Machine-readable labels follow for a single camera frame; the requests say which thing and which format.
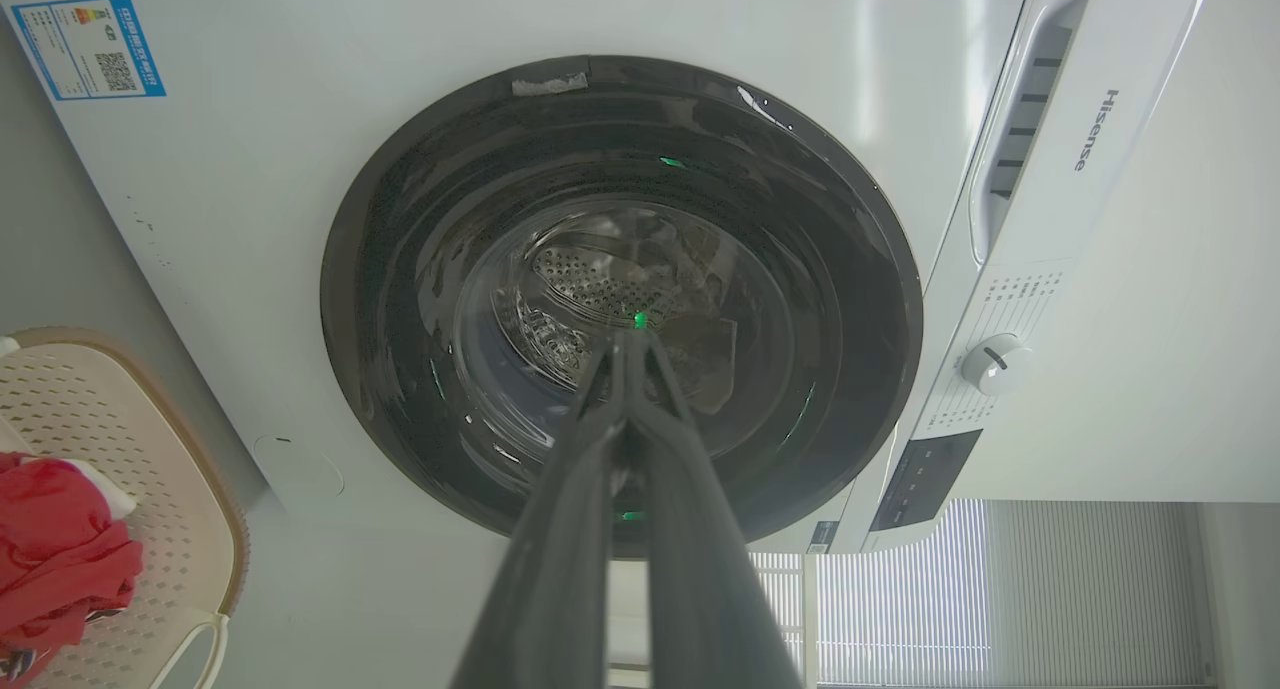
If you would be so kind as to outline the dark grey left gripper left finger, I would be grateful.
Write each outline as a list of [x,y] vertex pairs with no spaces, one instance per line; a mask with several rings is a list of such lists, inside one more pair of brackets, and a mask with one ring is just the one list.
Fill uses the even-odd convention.
[[603,341],[511,537],[454,688],[603,688],[621,339]]

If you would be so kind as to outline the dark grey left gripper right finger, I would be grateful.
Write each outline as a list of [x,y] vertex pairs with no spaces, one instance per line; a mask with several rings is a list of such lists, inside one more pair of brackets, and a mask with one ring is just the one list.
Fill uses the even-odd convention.
[[626,457],[643,488],[653,686],[801,686],[675,371],[645,329],[626,333]]

